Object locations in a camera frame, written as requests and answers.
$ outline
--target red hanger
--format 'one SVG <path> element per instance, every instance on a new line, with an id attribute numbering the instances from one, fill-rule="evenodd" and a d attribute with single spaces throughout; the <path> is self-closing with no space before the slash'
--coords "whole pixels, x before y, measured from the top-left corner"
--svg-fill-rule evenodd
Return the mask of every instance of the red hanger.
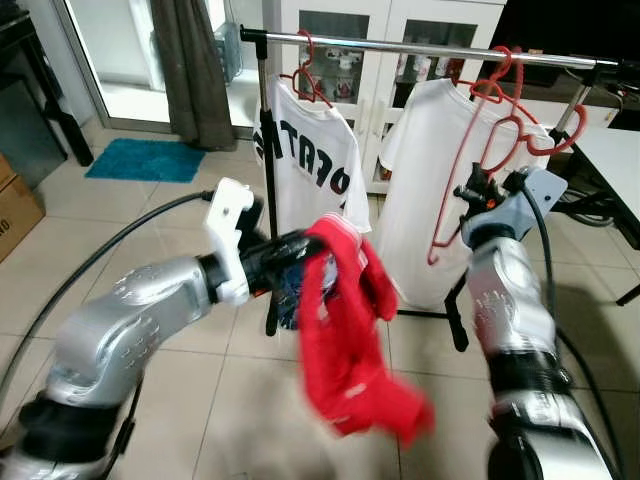
<path id="1" fill-rule="evenodd" d="M 573 135 L 571 135 L 567 140 L 565 140 L 565 142 L 556 145 L 553 148 L 547 148 L 547 149 L 538 149 L 535 144 L 534 144 L 534 136 L 531 134 L 525 134 L 524 133 L 524 123 L 522 121 L 522 118 L 520 118 L 518 115 L 515 114 L 516 109 L 519 109 L 520 111 L 522 111 L 530 120 L 532 120 L 535 123 L 538 123 L 537 120 L 535 119 L 535 117 L 533 115 L 531 115 L 524 107 L 519 105 L 519 101 L 520 101 L 520 95 L 522 93 L 522 84 L 524 82 L 524 67 L 522 65 L 521 62 L 516 62 L 516 87 L 515 87 L 515 94 L 512 97 L 509 97 L 508 95 L 506 95 L 503 91 L 502 88 L 500 88 L 500 85 L 497 84 L 497 81 L 502 78 L 504 75 L 507 74 L 507 72 L 510 70 L 511 65 L 512 65 L 512 54 L 511 51 L 503 46 L 498 46 L 495 47 L 494 50 L 498 50 L 502 53 L 504 53 L 506 55 L 506 59 L 505 61 L 500 64 L 498 67 L 496 67 L 496 70 L 493 74 L 491 74 L 491 76 L 489 77 L 488 80 L 485 79 L 481 79 L 478 80 L 477 82 L 474 83 L 470 83 L 470 82 L 465 82 L 465 81 L 461 81 L 461 83 L 464 84 L 470 84 L 470 91 L 473 95 L 480 97 L 482 100 L 481 102 L 478 104 L 478 107 L 476 108 L 473 117 L 471 118 L 471 121 L 469 122 L 469 126 L 467 127 L 467 130 L 465 132 L 465 135 L 462 139 L 462 142 L 460 144 L 460 147 L 458 148 L 458 152 L 456 154 L 456 158 L 454 160 L 453 163 L 453 168 L 451 170 L 451 173 L 449 175 L 449 180 L 447 182 L 447 188 L 445 189 L 444 193 L 443 193 L 443 198 L 442 198 L 442 202 L 440 203 L 440 211 L 438 212 L 438 220 L 436 222 L 436 228 L 434 230 L 434 234 L 433 234 L 433 238 L 431 241 L 431 245 L 429 247 L 429 251 L 427 253 L 427 263 L 429 265 L 434 265 L 435 263 L 437 263 L 438 261 L 438 257 L 434 254 L 434 250 L 436 248 L 447 248 L 451 245 L 451 243 L 453 242 L 453 240 L 456 238 L 456 235 L 459 233 L 460 231 L 460 227 L 458 227 L 455 232 L 446 240 L 446 241 L 437 241 L 436 239 L 439 236 L 440 233 L 440 228 L 441 228 L 441 224 L 442 224 L 442 217 L 444 215 L 444 211 L 446 209 L 446 204 L 447 204 L 447 199 L 449 197 L 449 193 L 451 191 L 451 187 L 452 187 L 452 183 L 453 183 L 453 179 L 455 176 L 455 171 L 456 168 L 458 166 L 458 163 L 460 161 L 460 157 L 462 155 L 462 151 L 464 149 L 464 145 L 466 144 L 467 138 L 469 137 L 469 134 L 471 132 L 471 129 L 478 117 L 478 114 L 480 113 L 480 110 L 482 109 L 484 102 L 485 101 L 489 101 L 492 103 L 501 103 L 503 100 L 507 100 L 508 102 L 511 103 L 511 112 L 509 115 L 507 115 L 504 118 L 501 118 L 500 120 L 498 120 L 496 123 L 494 123 L 492 129 L 491 129 L 491 133 L 489 134 L 489 138 L 487 140 L 487 143 L 485 145 L 484 151 L 482 152 L 482 157 L 480 159 L 480 166 L 483 166 L 484 163 L 486 162 L 488 153 L 489 153 L 489 149 L 491 147 L 491 144 L 493 143 L 493 137 L 495 135 L 495 133 L 498 131 L 498 128 L 508 122 L 512 122 L 516 125 L 517 131 L 518 131 L 518 135 L 516 137 L 516 140 L 513 143 L 512 148 L 509 150 L 509 152 L 507 153 L 507 156 L 501 160 L 500 162 L 498 162 L 496 165 L 494 165 L 491 168 L 485 169 L 490 176 L 493 176 L 494 173 L 496 173 L 498 170 L 500 170 L 501 168 L 503 168 L 515 155 L 516 150 L 520 144 L 520 142 L 525 142 L 526 146 L 527 146 L 527 150 L 529 151 L 529 153 L 531 153 L 531 155 L 535 155 L 535 156 L 544 156 L 544 155 L 553 155 L 555 153 L 558 153 L 566 148 L 568 148 L 569 146 L 573 145 L 573 143 L 577 140 L 577 138 L 582 134 L 582 130 L 584 129 L 585 125 L 586 125 L 586 110 L 582 105 L 576 105 L 575 107 L 575 111 L 576 113 L 578 113 L 579 116 L 579 122 L 578 122 L 578 127 L 576 128 L 576 131 L 573 133 Z M 487 86 L 488 88 L 483 92 L 480 91 L 479 87 L 482 86 Z"/>
<path id="2" fill-rule="evenodd" d="M 333 107 L 333 105 L 331 105 L 329 100 L 327 100 L 327 97 L 325 97 L 324 94 L 318 89 L 318 86 L 313 81 L 313 78 L 311 77 L 311 74 L 309 73 L 309 70 L 307 70 L 307 67 L 309 67 L 311 65 L 311 63 L 313 62 L 313 42 L 311 41 L 311 34 L 309 32 L 307 32 L 306 30 L 298 30 L 298 35 L 306 35 L 307 40 L 309 41 L 309 59 L 305 60 L 304 62 L 302 62 L 302 65 L 300 65 L 293 72 L 293 75 L 285 75 L 284 73 L 282 73 L 282 74 L 280 74 L 280 78 L 290 78 L 291 79 L 291 88 L 293 89 L 293 91 L 295 93 L 298 94 L 299 97 L 304 98 L 305 100 L 309 100 L 310 102 L 315 102 L 316 101 L 316 97 L 319 97 L 329 107 Z M 298 75 L 300 75 L 300 74 L 302 74 L 307 79 L 307 81 L 309 82 L 309 85 L 311 85 L 311 93 L 312 93 L 312 95 L 309 95 L 306 92 L 303 92 L 303 91 L 298 90 L 296 88 L 296 77 Z"/>

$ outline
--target curtain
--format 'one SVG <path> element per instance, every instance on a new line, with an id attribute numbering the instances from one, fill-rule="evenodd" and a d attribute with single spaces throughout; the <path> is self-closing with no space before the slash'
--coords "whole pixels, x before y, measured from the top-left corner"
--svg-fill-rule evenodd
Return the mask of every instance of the curtain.
<path id="1" fill-rule="evenodd" d="M 224 75 L 203 0 L 151 0 L 172 130 L 196 147 L 234 146 Z"/>

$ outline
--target black rack leg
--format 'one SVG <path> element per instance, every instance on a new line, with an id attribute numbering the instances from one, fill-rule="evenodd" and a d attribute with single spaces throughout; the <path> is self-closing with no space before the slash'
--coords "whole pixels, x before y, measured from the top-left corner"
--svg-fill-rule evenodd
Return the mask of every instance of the black rack leg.
<path id="1" fill-rule="evenodd" d="M 451 289 L 447 298 L 444 300 L 444 306 L 447 310 L 447 318 L 449 319 L 449 327 L 451 328 L 451 336 L 453 337 L 453 344 L 456 350 L 464 352 L 469 346 L 469 337 L 467 331 L 462 326 L 460 312 L 458 311 L 458 305 L 456 300 L 458 295 L 462 291 L 465 283 L 465 275 L 460 277 L 458 283 Z"/>
<path id="2" fill-rule="evenodd" d="M 640 296 L 640 284 L 636 285 L 634 288 L 632 288 L 618 300 L 616 300 L 616 304 L 622 307 L 638 296 Z"/>

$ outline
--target white cabinet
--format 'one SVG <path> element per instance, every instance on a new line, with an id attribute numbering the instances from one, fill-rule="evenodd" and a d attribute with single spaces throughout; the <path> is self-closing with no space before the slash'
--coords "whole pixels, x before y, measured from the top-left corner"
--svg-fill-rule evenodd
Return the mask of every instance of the white cabinet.
<path id="1" fill-rule="evenodd" d="M 394 42 L 488 48 L 504 1 L 273 0 L 275 31 Z M 282 45 L 282 71 L 291 74 L 307 48 Z M 311 74 L 338 108 L 360 145 L 367 190 L 384 193 L 378 152 L 417 81 L 443 76 L 475 80 L 480 61 L 316 47 Z M 305 89 L 301 81 L 299 88 Z"/>

